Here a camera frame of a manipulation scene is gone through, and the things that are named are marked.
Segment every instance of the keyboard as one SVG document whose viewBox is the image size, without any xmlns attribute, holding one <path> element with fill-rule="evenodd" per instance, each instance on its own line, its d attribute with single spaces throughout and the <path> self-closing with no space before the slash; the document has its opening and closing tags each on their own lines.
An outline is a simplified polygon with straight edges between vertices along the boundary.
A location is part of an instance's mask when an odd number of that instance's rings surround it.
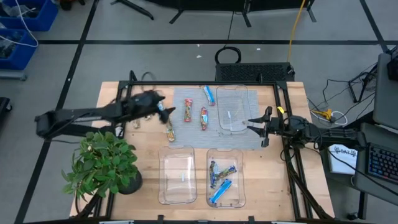
<svg viewBox="0 0 398 224">
<path fill-rule="evenodd" d="M 367 173 L 398 184 L 398 153 L 392 149 L 371 144 L 368 152 Z"/>
<path fill-rule="evenodd" d="M 264 82 L 294 81 L 287 74 L 287 62 L 282 63 L 221 63 L 216 66 L 216 81 L 258 81 L 259 75 Z"/>
</svg>

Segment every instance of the yellow tag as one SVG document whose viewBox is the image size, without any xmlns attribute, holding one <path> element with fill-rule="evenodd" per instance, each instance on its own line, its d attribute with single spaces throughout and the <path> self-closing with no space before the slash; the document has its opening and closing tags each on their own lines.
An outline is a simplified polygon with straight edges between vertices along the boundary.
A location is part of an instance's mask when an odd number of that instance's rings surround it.
<svg viewBox="0 0 398 224">
<path fill-rule="evenodd" d="M 283 109 L 281 106 L 278 106 L 277 109 L 278 109 L 282 114 L 285 113 L 284 109 Z"/>
</svg>

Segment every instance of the black plant pot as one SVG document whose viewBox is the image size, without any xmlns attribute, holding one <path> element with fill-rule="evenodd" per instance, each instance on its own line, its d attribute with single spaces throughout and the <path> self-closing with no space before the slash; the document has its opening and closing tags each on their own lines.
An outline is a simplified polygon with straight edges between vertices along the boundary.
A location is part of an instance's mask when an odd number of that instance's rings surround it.
<svg viewBox="0 0 398 224">
<path fill-rule="evenodd" d="M 138 171 L 135 179 L 132 177 L 130 178 L 130 184 L 127 187 L 122 186 L 119 188 L 119 193 L 132 194 L 137 190 L 139 190 L 141 186 L 142 186 L 142 176 L 141 173 Z"/>
</svg>

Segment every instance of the floor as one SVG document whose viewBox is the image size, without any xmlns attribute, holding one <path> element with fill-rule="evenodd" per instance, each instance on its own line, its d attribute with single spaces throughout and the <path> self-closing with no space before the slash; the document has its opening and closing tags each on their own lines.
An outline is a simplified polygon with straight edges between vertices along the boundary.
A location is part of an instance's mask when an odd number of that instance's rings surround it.
<svg viewBox="0 0 398 224">
<path fill-rule="evenodd" d="M 19 218 L 25 222 L 64 219 L 70 211 L 72 197 L 61 193 L 60 170 L 69 169 L 74 146 L 51 143 L 46 157 L 48 148 L 35 135 L 35 116 L 54 108 L 95 106 L 101 82 L 126 80 L 130 70 L 136 74 L 151 71 L 158 80 L 215 78 L 214 54 L 227 38 L 230 12 L 187 11 L 170 25 L 176 10 L 143 0 L 132 2 L 150 11 L 154 21 L 122 4 L 110 5 L 110 0 L 86 1 L 85 6 L 74 4 L 70 12 L 60 11 L 50 31 L 35 33 L 41 45 L 25 70 L 26 81 L 0 80 L 0 96 L 10 98 L 14 105 L 0 132 L 2 223 L 16 219 L 39 157 L 45 158 L 45 164 L 26 216 Z M 314 103 L 323 101 L 328 78 L 349 80 L 377 61 L 380 44 L 398 44 L 397 7 L 396 0 L 316 0 L 312 7 L 316 23 L 303 12 L 291 63 L 296 81 L 304 82 Z M 251 28 L 235 14 L 229 44 L 239 47 L 242 62 L 284 62 L 297 12 L 249 13 Z M 220 61 L 233 62 L 235 57 L 223 52 Z M 329 83 L 326 98 L 346 87 L 346 83 Z M 348 121 L 355 120 L 371 99 L 354 107 Z M 348 91 L 329 101 L 329 108 L 343 113 L 353 105 Z M 328 186 L 337 218 L 357 210 L 359 192 L 332 180 Z M 369 197 L 367 222 L 394 223 L 397 218 L 398 207 Z"/>
</svg>

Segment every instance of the yellow cable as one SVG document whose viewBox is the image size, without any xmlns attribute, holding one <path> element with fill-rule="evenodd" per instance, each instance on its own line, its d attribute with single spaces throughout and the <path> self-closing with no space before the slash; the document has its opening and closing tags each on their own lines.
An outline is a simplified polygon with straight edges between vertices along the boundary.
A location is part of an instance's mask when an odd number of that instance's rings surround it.
<svg viewBox="0 0 398 224">
<path fill-rule="evenodd" d="M 296 30 L 296 26 L 297 26 L 297 23 L 299 21 L 300 15 L 301 15 L 301 11 L 303 10 L 304 3 L 305 3 L 305 0 L 303 0 L 303 3 L 301 3 L 300 10 L 299 10 L 299 12 L 297 14 L 296 21 L 294 22 L 294 26 L 293 26 L 293 29 L 292 29 L 292 34 L 290 36 L 289 53 L 287 54 L 287 62 L 290 62 L 290 56 L 292 55 L 292 42 L 293 42 L 293 38 L 294 38 L 294 32 Z"/>
</svg>

